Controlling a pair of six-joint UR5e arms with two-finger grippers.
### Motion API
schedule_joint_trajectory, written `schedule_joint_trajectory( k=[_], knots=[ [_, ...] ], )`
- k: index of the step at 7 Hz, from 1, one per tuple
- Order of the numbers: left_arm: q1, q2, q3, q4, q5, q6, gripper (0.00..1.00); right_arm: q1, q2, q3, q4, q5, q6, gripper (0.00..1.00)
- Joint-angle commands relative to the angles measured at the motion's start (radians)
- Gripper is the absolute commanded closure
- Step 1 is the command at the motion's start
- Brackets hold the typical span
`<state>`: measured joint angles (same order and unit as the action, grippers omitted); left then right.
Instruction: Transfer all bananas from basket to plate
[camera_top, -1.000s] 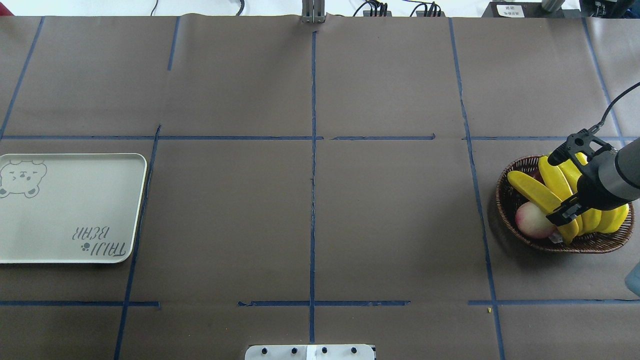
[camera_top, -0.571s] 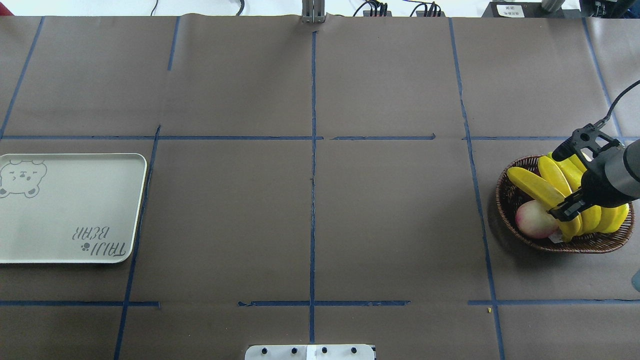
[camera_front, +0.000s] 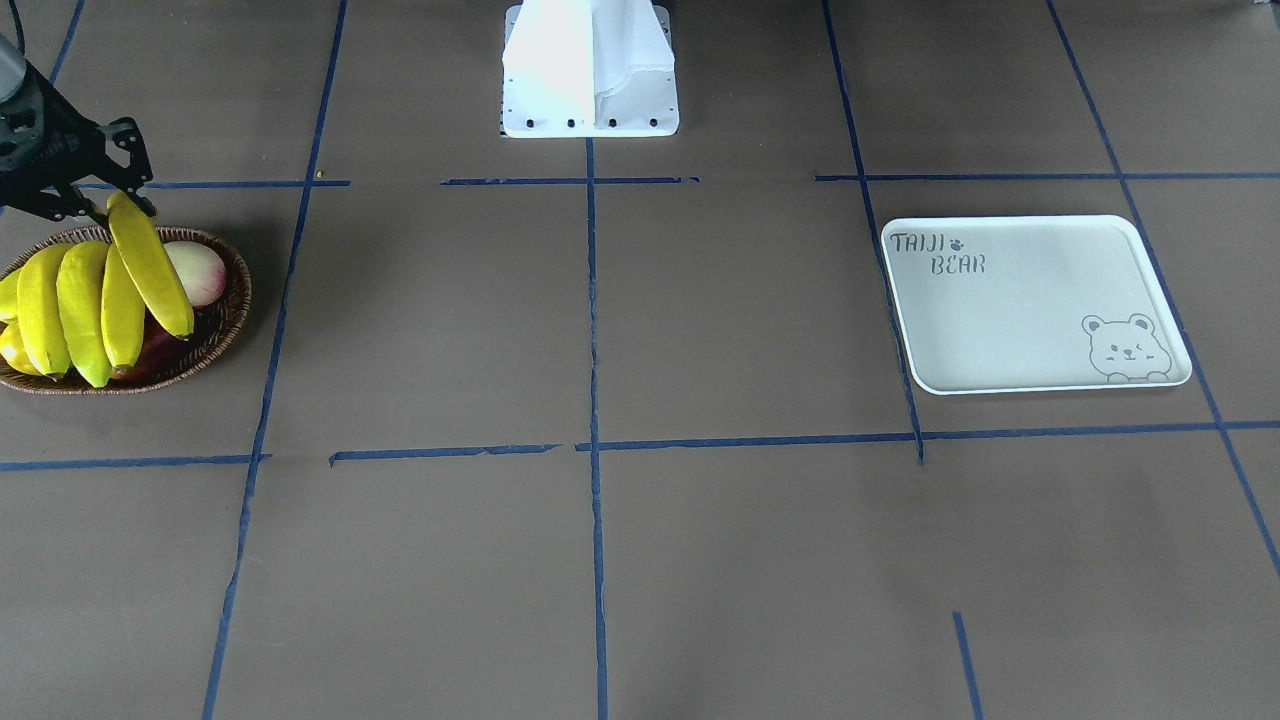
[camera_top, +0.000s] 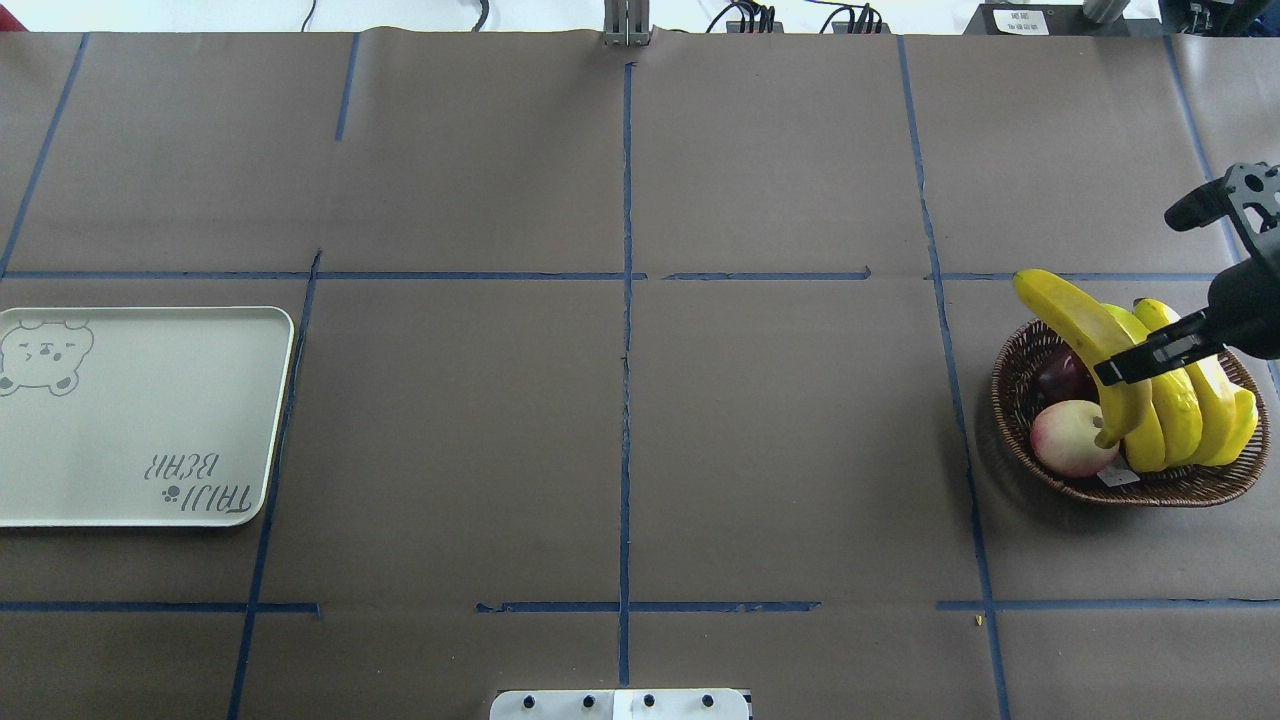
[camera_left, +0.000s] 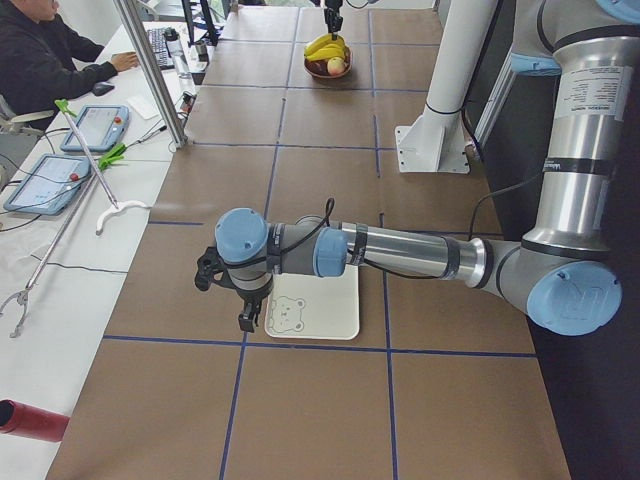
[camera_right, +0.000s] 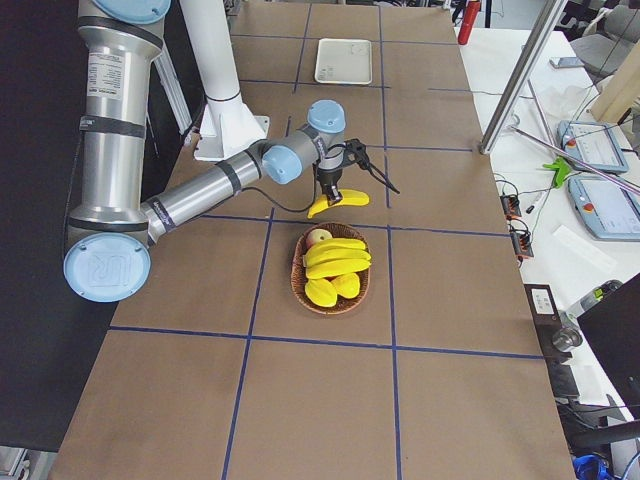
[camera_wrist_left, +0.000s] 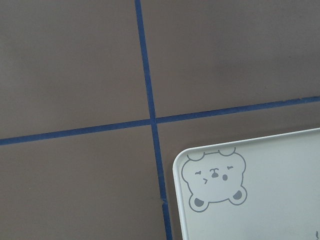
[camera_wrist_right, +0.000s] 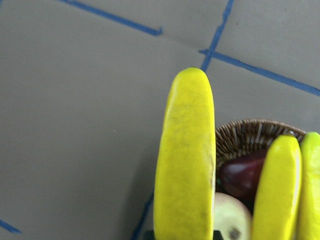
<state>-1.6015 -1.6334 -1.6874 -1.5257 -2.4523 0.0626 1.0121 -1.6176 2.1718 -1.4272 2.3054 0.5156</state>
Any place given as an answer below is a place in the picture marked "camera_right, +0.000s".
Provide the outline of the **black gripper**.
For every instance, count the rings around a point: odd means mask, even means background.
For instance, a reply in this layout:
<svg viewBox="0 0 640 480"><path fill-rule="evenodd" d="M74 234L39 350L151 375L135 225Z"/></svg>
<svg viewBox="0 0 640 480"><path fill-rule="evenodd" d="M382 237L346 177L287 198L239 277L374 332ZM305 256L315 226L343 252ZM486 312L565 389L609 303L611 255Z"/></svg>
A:
<svg viewBox="0 0 640 480"><path fill-rule="evenodd" d="M317 168L316 178L320 185L321 192L327 197L328 205L334 205L342 200L342 193L339 190L338 182L342 177L342 169L335 168L332 170Z"/></svg>

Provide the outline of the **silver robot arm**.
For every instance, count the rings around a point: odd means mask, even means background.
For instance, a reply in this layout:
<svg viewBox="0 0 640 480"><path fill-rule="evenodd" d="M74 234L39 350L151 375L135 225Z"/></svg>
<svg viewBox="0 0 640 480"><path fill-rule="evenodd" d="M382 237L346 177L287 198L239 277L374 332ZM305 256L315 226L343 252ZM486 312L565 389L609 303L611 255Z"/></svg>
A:
<svg viewBox="0 0 640 480"><path fill-rule="evenodd" d="M71 289L90 301L135 294L149 276L152 244L263 177L283 185L313 167L330 200L340 199L342 106L319 100L303 126L268 139L243 102L219 1L181 3L204 89L204 119L212 125L212 166L142 199L150 71L163 50L169 8L166 1L83 1L78 7L78 31L89 53L79 125L83 182L81 202L66 222L63 271Z"/></svg>

